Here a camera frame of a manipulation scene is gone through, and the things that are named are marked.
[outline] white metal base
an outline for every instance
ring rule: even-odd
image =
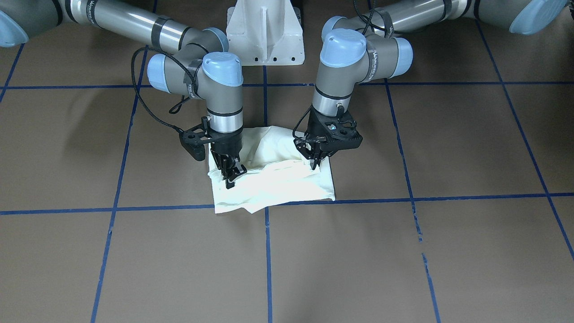
[[[227,11],[229,51],[243,66],[300,65],[303,29],[289,0],[237,0]]]

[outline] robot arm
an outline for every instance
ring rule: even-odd
[[[228,189],[247,172],[239,160],[243,130],[241,62],[227,52],[229,44],[221,30],[197,30],[115,0],[18,0],[0,2],[0,45],[25,43],[62,22],[107,29],[160,52],[148,63],[150,84],[168,93],[205,99],[207,104],[208,116],[197,126],[187,131],[172,126],[181,145],[201,161],[205,159],[204,145],[211,144]],[[139,93],[138,97],[147,109]]]
[[[197,49],[188,44],[174,55],[190,73],[165,55],[154,55],[148,63],[148,79],[158,90],[205,99],[208,115],[201,124],[180,132],[180,142],[198,161],[205,159],[204,144],[211,144],[212,156],[230,189],[247,172],[239,160],[243,130],[241,62],[227,52],[203,52],[203,59],[198,59],[198,55],[193,55]]]
[[[533,34],[552,22],[568,2],[403,0],[368,14],[357,12],[355,18],[332,17],[321,33],[323,49],[313,102],[305,113],[309,114],[305,136],[299,138],[293,131],[297,150],[315,169],[325,157],[361,144],[356,121],[347,111],[355,84],[401,75],[412,63],[409,42],[395,35],[459,17],[476,18],[513,33]]]
[[[413,61],[412,48],[402,38],[328,28],[323,37],[307,131],[294,140],[313,169],[339,150],[358,148],[363,140],[348,111],[355,84],[401,75]]]

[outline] blue grid line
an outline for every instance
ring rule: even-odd
[[[574,85],[574,82],[388,82],[389,86],[435,86],[435,85]],[[361,83],[359,86],[381,86],[384,82]],[[314,83],[244,83],[244,87],[306,87],[315,86]],[[132,89],[131,84],[111,85],[32,85],[32,86],[3,86],[5,90],[53,90],[53,89]],[[142,84],[140,88],[152,88],[149,84]]]
[[[407,189],[409,190],[409,199],[410,199],[410,205],[413,209],[413,217],[414,217],[414,224],[417,227],[417,233],[418,233],[418,240],[419,242],[422,242],[422,231],[421,231],[421,227],[418,224],[418,217],[417,217],[417,208],[416,205],[414,204],[414,196],[413,196],[413,189],[410,185],[410,178],[409,178],[409,170],[406,167],[406,159],[405,159],[405,153],[402,149],[402,143],[401,143],[401,135],[398,131],[398,124],[397,124],[397,116],[395,115],[394,112],[394,105],[393,105],[393,99],[391,97],[391,91],[390,91],[390,87],[389,87],[389,81],[387,79],[385,79],[385,89],[387,91],[387,97],[389,99],[389,106],[391,109],[391,115],[393,117],[393,125],[395,127],[395,131],[397,132],[397,144],[398,144],[398,150],[401,153],[401,158],[402,158],[402,166],[405,170],[405,180],[406,180],[406,186]]]
[[[503,195],[468,195],[468,196],[452,196],[452,197],[415,197],[416,202],[430,202],[430,201],[467,201],[470,199],[515,199],[515,198],[537,198],[546,197],[544,193],[534,194],[503,194]]]
[[[59,213],[95,213],[111,212],[112,207],[94,207],[88,209],[53,209],[53,210],[11,210],[0,211],[0,216],[14,216],[24,214],[59,214]]]
[[[436,323],[441,323],[439,306],[436,302],[435,286],[432,283],[432,277],[429,273],[429,262],[424,253],[422,253],[422,262],[425,264],[426,280],[429,283],[430,297],[432,298],[432,306],[435,310]]]
[[[263,123],[267,126],[267,66],[263,65]]]
[[[550,193],[551,197],[574,197],[574,192]],[[534,194],[505,194],[505,195],[468,195],[468,196],[450,196],[450,197],[414,197],[415,202],[433,202],[433,201],[466,201],[466,200],[484,200],[484,199],[516,199],[516,198],[543,198],[545,193]],[[279,206],[293,205],[331,205],[331,204],[369,204],[369,203],[401,203],[410,202],[410,198],[381,198],[381,199],[339,199],[336,201],[300,201],[288,202]],[[117,207],[118,212],[133,211],[161,211],[161,210],[189,210],[189,209],[213,209],[213,204],[196,204],[196,205],[151,205],[151,206],[124,206]],[[0,211],[0,216],[26,215],[26,214],[57,214],[57,213],[95,213],[111,212],[113,207],[94,207],[83,209],[41,209],[41,210],[5,210]]]
[[[574,193],[572,192],[568,192],[568,193],[550,193],[551,197],[574,197]]]
[[[197,205],[168,205],[168,206],[124,206],[117,207],[118,212],[132,212],[132,211],[163,211],[163,210],[197,210],[197,209],[213,209],[213,204],[197,204]]]
[[[490,56],[490,60],[492,61],[492,64],[494,66],[494,70],[496,71],[496,73],[498,75],[498,79],[502,82],[502,75],[500,73],[500,70],[498,70],[497,63],[494,60],[494,55],[492,54],[492,51],[490,50],[490,47],[488,46],[488,43],[486,41],[486,38],[484,36],[484,33],[482,32],[482,28],[480,27],[480,23],[478,21],[476,21],[476,27],[478,28],[478,31],[480,33],[480,36],[481,36],[482,41],[484,43],[484,46],[486,47],[486,51],[488,52],[488,55]],[[510,95],[508,93],[508,90],[506,89],[506,85],[502,84],[502,88],[504,89],[504,93],[505,93],[506,99],[508,100],[510,110],[512,111],[512,114],[514,116],[514,121],[516,121],[516,125],[518,127],[518,130],[520,131],[520,135],[522,136],[522,139],[524,140],[524,144],[526,145],[526,149],[528,150],[528,154],[530,155],[530,159],[532,160],[532,163],[534,164],[534,169],[536,170],[536,174],[538,174],[538,178],[540,180],[540,183],[542,184],[542,188],[544,189],[545,196],[548,199],[548,203],[550,203],[550,208],[552,209],[552,212],[554,213],[554,218],[556,219],[556,222],[558,223],[558,227],[560,228],[560,231],[562,232],[562,236],[564,238],[564,241],[566,242],[566,246],[568,247],[568,251],[570,252],[570,256],[571,256],[572,260],[574,260],[574,249],[572,249],[572,244],[570,243],[570,239],[568,238],[568,235],[566,234],[566,230],[564,229],[564,226],[562,225],[562,221],[560,220],[560,216],[558,215],[558,212],[556,211],[556,207],[554,206],[554,202],[552,202],[552,196],[550,195],[550,192],[548,191],[546,183],[544,182],[544,178],[542,177],[542,172],[540,171],[540,168],[538,167],[538,164],[536,163],[536,158],[534,158],[534,153],[532,152],[530,144],[528,143],[528,139],[526,138],[526,133],[524,132],[524,129],[522,128],[522,125],[521,125],[520,120],[518,118],[518,114],[516,113],[516,110],[514,108],[514,104],[512,103],[512,100],[510,99]]]
[[[54,90],[54,89],[133,89],[133,85],[37,85],[9,86],[9,90]]]
[[[141,84],[142,84],[142,79],[144,78],[144,66],[146,63],[146,58],[148,56],[148,52],[145,51],[143,53],[143,58],[142,58],[142,64],[139,70],[139,80],[138,80],[138,90],[141,88]],[[104,248],[104,254],[102,257],[102,267],[100,268],[100,275],[99,275],[99,279],[98,279],[98,286],[96,288],[96,296],[94,298],[94,307],[92,308],[92,316],[91,316],[91,323],[95,323],[96,322],[96,316],[98,314],[98,306],[99,306],[99,302],[100,302],[100,296],[102,293],[102,286],[103,286],[103,282],[104,282],[104,275],[106,273],[106,264],[107,264],[107,257],[108,254],[110,252],[110,244],[111,244],[111,235],[112,235],[112,230],[114,228],[114,223],[115,223],[115,215],[117,213],[117,208],[118,208],[118,201],[119,201],[119,193],[122,189],[122,181],[123,181],[123,173],[124,170],[126,168],[126,160],[127,160],[127,152],[130,146],[130,134],[131,134],[131,128],[134,124],[134,116],[135,116],[135,111],[137,110],[137,106],[138,106],[138,97],[137,95],[134,97],[134,105],[131,109],[131,117],[130,117],[130,125],[127,128],[127,136],[126,136],[126,144],[124,146],[123,149],[123,158],[122,158],[122,165],[119,169],[119,176],[118,176],[118,187],[116,189],[115,192],[115,198],[114,198],[114,207],[113,210],[111,212],[111,216],[110,216],[110,226],[108,227],[108,233],[107,233],[107,238],[106,238],[106,246]]]
[[[265,208],[265,252],[267,258],[267,323],[273,323],[273,284],[271,276],[271,235],[269,207]]]
[[[6,90],[8,89],[8,84],[10,83],[10,80],[12,79],[12,75],[14,74],[14,70],[16,69],[16,65],[18,64],[18,60],[20,59],[20,55],[22,54],[23,49],[24,49],[24,44],[20,45],[20,48],[18,49],[18,53],[16,54],[16,57],[14,58],[14,62],[12,63],[12,67],[10,68],[10,72],[8,73],[8,77],[6,78],[6,82],[4,83],[4,88],[2,89],[2,92],[0,93],[0,103],[4,99],[4,94],[6,94]]]

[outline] light blue end cap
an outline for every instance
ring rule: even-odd
[[[203,71],[212,80],[226,86],[243,84],[241,61],[236,54],[213,52],[203,56]]]
[[[406,73],[413,64],[413,47],[404,38],[394,38],[398,46],[397,67],[391,77]]]
[[[203,29],[203,31],[205,30],[209,30],[210,32],[214,33],[217,38],[219,38],[219,41],[221,42],[221,47],[223,48],[223,52],[228,52],[229,51],[229,41],[227,40],[227,36],[225,36],[225,33],[223,33],[221,30],[215,28],[215,27],[209,27],[207,29]]]
[[[337,28],[325,35],[321,63],[328,67],[347,67],[358,62],[366,51],[367,40],[361,33]]]
[[[149,60],[148,63],[148,79],[149,83],[160,91],[170,93],[168,84],[165,81],[165,55],[156,54]]]
[[[327,36],[327,34],[333,30],[333,28],[335,27],[335,24],[337,24],[337,22],[341,19],[346,19],[345,17],[342,16],[334,16],[329,18],[329,20],[327,20],[327,22],[323,25],[323,30],[321,30],[321,39],[323,41],[325,41],[325,36]]]
[[[535,34],[548,26],[562,11],[568,0],[532,0],[516,16],[509,31]]]
[[[28,42],[28,35],[9,15],[0,10],[0,47],[12,47]]]

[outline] white cloth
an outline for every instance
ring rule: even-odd
[[[335,200],[329,158],[311,170],[293,144],[290,129],[270,126],[243,130],[243,148],[239,153],[247,173],[226,189],[221,171],[209,154],[211,186],[215,213],[229,212],[243,207],[255,213],[266,206],[287,202]]]

